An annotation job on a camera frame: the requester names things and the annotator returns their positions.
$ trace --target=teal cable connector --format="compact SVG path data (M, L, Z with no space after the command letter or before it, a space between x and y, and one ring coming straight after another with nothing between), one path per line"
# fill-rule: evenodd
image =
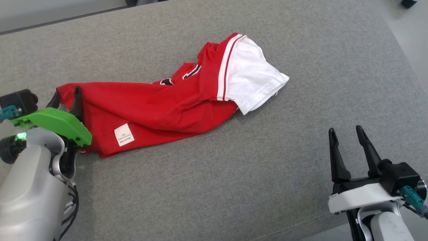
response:
M424 205L424 200L409 186L404 186L401 189L400 195L404 198L404 200L412 205L416 213L420 217L425 217L428 219L428 207Z

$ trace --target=red and white jersey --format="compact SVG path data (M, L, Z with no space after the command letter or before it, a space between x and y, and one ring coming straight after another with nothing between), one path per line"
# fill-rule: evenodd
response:
M108 157L210 131L237 108L246 114L261 106L288 79L252 40L234 33L220 44L208 42L197 63L184 63L171 78L153 84L72 83L57 90L70 109L74 89L81 87L85 125L92 133L85 150Z

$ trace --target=green plastic part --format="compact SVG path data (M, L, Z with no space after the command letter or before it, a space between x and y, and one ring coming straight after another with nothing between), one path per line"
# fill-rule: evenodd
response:
M15 126L38 126L73 140L78 146L89 146L92 135L72 114L55 108L45 108L10 120Z

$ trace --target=red fabric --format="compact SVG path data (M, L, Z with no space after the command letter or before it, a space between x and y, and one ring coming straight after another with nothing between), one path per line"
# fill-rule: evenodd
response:
M220 44L205 44L198 63L184 63L171 79L153 84L92 82L59 86L61 103L68 109L73 105L75 87L81 87L85 126L92 133L92 144L85 150L108 157L202 134L229 119L237 105L217 101L218 75L226 45L235 35ZM126 123L135 141L120 147L114 130Z

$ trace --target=black object on floor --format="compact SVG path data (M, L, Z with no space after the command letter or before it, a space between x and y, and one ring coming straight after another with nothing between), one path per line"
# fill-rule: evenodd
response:
M415 3L417 3L418 0L403 0L401 2L401 4L403 5L403 7L409 9L411 8L413 5L415 5Z

